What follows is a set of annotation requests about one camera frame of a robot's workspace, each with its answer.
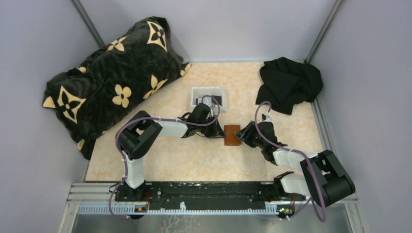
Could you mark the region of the brown leather card holder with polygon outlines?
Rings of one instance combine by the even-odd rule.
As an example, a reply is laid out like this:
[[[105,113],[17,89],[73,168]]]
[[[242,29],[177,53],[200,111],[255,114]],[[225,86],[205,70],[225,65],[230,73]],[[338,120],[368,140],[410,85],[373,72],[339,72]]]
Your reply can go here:
[[[229,124],[224,125],[224,145],[225,146],[239,146],[241,140],[236,136],[236,132],[240,131],[240,125]]]

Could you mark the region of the white plastic card box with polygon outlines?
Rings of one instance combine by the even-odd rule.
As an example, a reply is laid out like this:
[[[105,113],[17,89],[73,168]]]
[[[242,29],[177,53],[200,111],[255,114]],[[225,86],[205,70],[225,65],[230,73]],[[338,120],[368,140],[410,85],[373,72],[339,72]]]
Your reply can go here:
[[[207,87],[192,87],[190,92],[189,107],[194,109],[194,107],[203,103],[211,107],[214,114],[227,112],[227,92],[216,86]]]

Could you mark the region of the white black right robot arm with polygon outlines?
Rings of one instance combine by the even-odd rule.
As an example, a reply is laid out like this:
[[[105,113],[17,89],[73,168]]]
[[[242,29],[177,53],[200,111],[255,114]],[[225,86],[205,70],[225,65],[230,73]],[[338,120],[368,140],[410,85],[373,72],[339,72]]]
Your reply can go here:
[[[331,150],[303,152],[278,141],[272,122],[251,121],[235,136],[252,148],[259,148],[265,160],[291,169],[277,176],[274,195],[286,200],[292,193],[311,197],[328,207],[355,193],[356,187]]]

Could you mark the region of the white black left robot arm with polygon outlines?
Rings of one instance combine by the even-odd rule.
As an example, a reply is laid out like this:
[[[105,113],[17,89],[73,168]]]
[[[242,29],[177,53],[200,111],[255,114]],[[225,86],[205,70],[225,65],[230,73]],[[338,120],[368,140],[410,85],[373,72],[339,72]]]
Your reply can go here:
[[[115,145],[125,165],[125,175],[113,190],[116,201],[143,201],[149,189],[143,157],[159,137],[188,138],[199,133],[205,138],[223,138],[225,133],[212,107],[199,103],[192,112],[176,119],[153,117],[139,111],[116,134]]]

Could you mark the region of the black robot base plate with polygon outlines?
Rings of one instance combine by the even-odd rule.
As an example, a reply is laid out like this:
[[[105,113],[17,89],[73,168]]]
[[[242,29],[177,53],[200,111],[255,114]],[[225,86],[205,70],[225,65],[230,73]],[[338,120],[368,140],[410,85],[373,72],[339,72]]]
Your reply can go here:
[[[305,196],[280,191],[273,182],[146,182],[141,202],[149,210],[263,210],[271,201],[304,201]]]

